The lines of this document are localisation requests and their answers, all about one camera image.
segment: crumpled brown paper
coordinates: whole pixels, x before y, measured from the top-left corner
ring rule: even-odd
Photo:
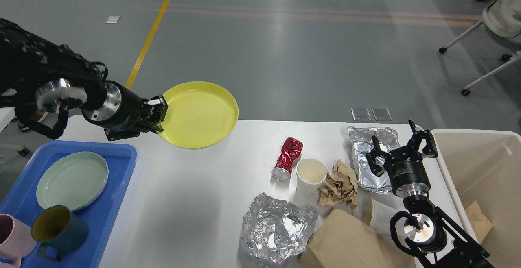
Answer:
[[[318,205],[335,205],[336,203],[349,203],[352,209],[357,207],[357,174],[346,163],[339,160],[333,167],[331,175],[327,175],[325,185],[318,188],[320,200]]]
[[[302,268],[412,268],[413,257],[349,213],[333,209],[298,259]]]
[[[467,213],[468,220],[471,222],[478,243],[482,243],[490,229],[492,229],[492,223],[482,213],[482,209],[476,201],[465,209],[465,213]]]

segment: mug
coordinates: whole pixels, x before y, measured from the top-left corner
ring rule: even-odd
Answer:
[[[37,255],[51,262],[60,262],[68,251],[77,249],[87,239],[87,225],[67,207],[47,208],[34,221],[32,237],[40,242]],[[46,254],[47,247],[58,250],[56,257]]]
[[[9,214],[0,214],[0,257],[13,264],[0,263],[0,268],[20,267],[37,242],[31,237],[31,227]]]

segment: trash bin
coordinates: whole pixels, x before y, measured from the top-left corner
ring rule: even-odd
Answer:
[[[456,129],[432,134],[453,200],[459,196],[463,206],[477,201],[493,224],[482,242],[489,261],[496,267],[521,266],[521,137],[510,131]],[[457,204],[456,209],[473,235],[465,210]]]

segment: aluminum foil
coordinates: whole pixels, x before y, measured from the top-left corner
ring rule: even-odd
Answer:
[[[348,127],[346,134],[353,142],[353,159],[357,161],[356,172],[358,183],[364,190],[377,192],[381,194],[392,194],[391,181],[389,175],[385,172],[381,177],[376,177],[372,174],[367,159],[366,153],[372,149],[372,136],[375,135],[380,142],[380,148],[389,152],[400,146],[398,143],[398,133],[396,130],[389,127],[385,128],[355,128]],[[383,166],[383,160],[377,158],[377,163]]]
[[[277,268],[302,253],[318,219],[315,207],[300,209],[262,193],[242,219],[240,244],[260,266]]]

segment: robotic arm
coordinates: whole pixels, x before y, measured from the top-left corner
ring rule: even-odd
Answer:
[[[67,126],[69,110],[79,107],[84,118],[105,129],[108,140],[162,132],[168,105],[162,95],[150,100],[114,81],[107,81],[108,68],[89,62],[65,44],[57,46],[0,18],[0,107],[15,107],[21,123],[47,136],[59,138]],[[50,128],[31,120],[37,107],[58,112]]]
[[[413,135],[407,145],[386,153],[380,149],[376,136],[373,136],[374,148],[366,154],[371,172],[381,176],[387,171],[393,193],[403,198],[403,204],[409,211],[400,211],[391,218],[391,238],[394,244],[403,252],[416,257],[426,268],[492,268],[486,260],[490,254],[429,200],[430,182],[422,161],[425,157],[438,156],[436,144],[429,130],[418,131],[412,120],[409,120],[409,125]],[[426,146],[419,152],[423,140]],[[383,166],[376,163],[377,157],[384,159]],[[402,218],[406,218],[403,229],[408,248],[400,243],[396,232],[396,224]],[[426,257],[427,253],[443,250],[447,245],[447,233],[454,238],[454,248],[439,261],[435,257],[435,263],[431,263]]]

